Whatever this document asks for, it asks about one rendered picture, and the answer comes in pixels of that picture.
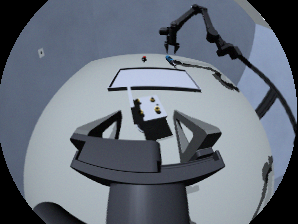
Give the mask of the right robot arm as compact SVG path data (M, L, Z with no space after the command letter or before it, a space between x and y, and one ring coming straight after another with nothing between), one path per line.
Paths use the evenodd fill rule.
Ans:
M171 22L170 23L171 27L161 27L161 29L159 30L159 34L160 35L168 35L170 32L169 35L171 35L173 37L176 36L177 31L179 31L181 29L183 24L186 21L188 21L194 14L197 15L198 13L200 13L201 12L200 8L201 8L202 13L200 13L200 14L204 14L202 16L204 16L203 18L204 18L204 20L206 20L206 21L204 21L206 23L205 25L206 25L206 31L207 31L206 40L210 43L215 43L217 45L218 49L226 44L231 44L231 43L226 43L225 41L221 40L222 39L221 36L218 34L218 32L215 30L214 27L210 27L210 29L209 29L209 26L213 26L213 25L212 25L209 15L208 15L207 8L198 6L197 4L193 4L192 6L194 6L194 7L191 7L190 10L188 10L186 13L184 13L177 20ZM208 25L208 28L207 28L207 25Z

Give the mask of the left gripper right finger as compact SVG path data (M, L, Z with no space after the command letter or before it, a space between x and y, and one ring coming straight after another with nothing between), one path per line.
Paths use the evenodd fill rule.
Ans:
M173 121L178 143L180 163L188 162L199 150L212 148L222 135L222 132L218 127L190 117L177 110L174 110ZM193 138L191 139L190 144L183 132L180 122L193 133Z

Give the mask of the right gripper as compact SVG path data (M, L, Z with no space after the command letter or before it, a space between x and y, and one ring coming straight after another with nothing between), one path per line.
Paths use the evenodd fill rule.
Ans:
M167 43L167 44L165 44L165 43ZM168 53L168 46L169 45L172 45L172 46L174 46L174 54L176 53L176 51L179 49L179 47L180 46L178 46L179 45L179 43L176 43L176 36L169 36L169 39L168 39L168 41L165 41L165 43L164 43L164 46L165 46L165 48L167 48L167 50L166 50L166 52Z

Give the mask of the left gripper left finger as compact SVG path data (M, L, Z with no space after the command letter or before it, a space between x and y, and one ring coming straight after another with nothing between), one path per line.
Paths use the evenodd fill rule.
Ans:
M84 134L91 137L102 137L103 132L109 128L113 123L115 125L113 127L112 133L109 138L111 139L119 139L121 122L122 122L122 113L121 110L118 110L108 116L97 119L80 127L77 127L74 133Z

